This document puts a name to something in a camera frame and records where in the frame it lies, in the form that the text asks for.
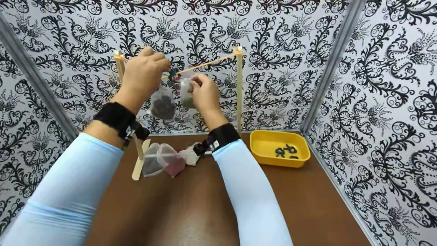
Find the hand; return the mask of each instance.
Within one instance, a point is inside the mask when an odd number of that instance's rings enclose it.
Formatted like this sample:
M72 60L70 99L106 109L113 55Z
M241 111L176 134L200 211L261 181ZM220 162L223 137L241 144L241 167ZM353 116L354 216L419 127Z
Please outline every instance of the hand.
M206 122L209 130L213 130L228 123L220 109L219 89L212 79L204 74L191 77L193 86L193 102Z
M170 67L163 53L154 54L151 47L145 47L126 63L123 84L112 102L117 101L137 114L159 87L162 73L170 71Z

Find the metal frame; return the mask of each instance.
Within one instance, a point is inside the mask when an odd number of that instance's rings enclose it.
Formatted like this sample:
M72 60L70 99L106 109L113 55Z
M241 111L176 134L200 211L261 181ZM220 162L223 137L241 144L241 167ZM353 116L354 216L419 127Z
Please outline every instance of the metal frame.
M64 130L67 137L73 141L79 134L71 119L65 113L64 107L58 101L36 67L35 62L26 52L21 41L15 35L14 30L0 12L0 41L8 51L12 60L20 68L28 83L38 94L41 101L46 106L47 110L53 115L59 126Z
M316 88L316 92L314 93L309 110L301 125L301 132L304 135L309 133L312 123L319 113L320 106L325 98L325 94L329 89L338 64L340 64L343 53L347 47L347 43L350 40L350 36L357 26L358 19L363 11L365 3L366 0L353 0L349 3L349 7L347 8L347 12L342 20L338 36L334 41L334 45L332 46L331 54L326 62L325 70L320 78L320 82Z

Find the yellow plastic tray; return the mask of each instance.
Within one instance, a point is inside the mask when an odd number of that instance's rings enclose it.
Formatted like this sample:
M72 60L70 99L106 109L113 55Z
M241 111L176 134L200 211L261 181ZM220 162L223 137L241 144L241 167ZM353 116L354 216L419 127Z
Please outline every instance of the yellow plastic tray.
M297 153L290 154L285 151L285 158L276 157L275 150L285 148L286 144L295 147ZM250 151L260 164L294 168L302 167L311 157L308 145L301 135L269 130L255 130L250 134ZM290 159L290 155L297 156L299 159Z

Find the light blue arm sleeve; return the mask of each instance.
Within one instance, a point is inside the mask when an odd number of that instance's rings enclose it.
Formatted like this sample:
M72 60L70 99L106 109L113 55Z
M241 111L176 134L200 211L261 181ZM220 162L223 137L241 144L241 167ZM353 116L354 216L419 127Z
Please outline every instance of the light blue arm sleeve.
M271 185L242 140L214 152L234 208L241 246L292 246Z
M122 154L81 133L41 181L3 245L83 245ZM233 142L213 156L237 216L241 245L292 245L270 183L244 143Z
M81 133L27 201L3 246L83 245L123 152Z

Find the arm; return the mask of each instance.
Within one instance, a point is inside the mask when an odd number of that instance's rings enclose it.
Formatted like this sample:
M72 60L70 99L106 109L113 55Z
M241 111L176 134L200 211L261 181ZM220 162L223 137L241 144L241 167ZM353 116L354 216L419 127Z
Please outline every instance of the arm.
M202 74L192 78L193 102L209 129L228 123L220 110L219 90ZM290 233L270 183L243 141L212 153L237 216L241 246L292 246Z
M146 47L126 65L123 85L111 102L134 114L157 89L170 62ZM83 245L99 200L123 152L124 140L100 121L71 143L26 203L3 245Z
M212 153L234 208L241 246L292 246L270 183L242 140Z

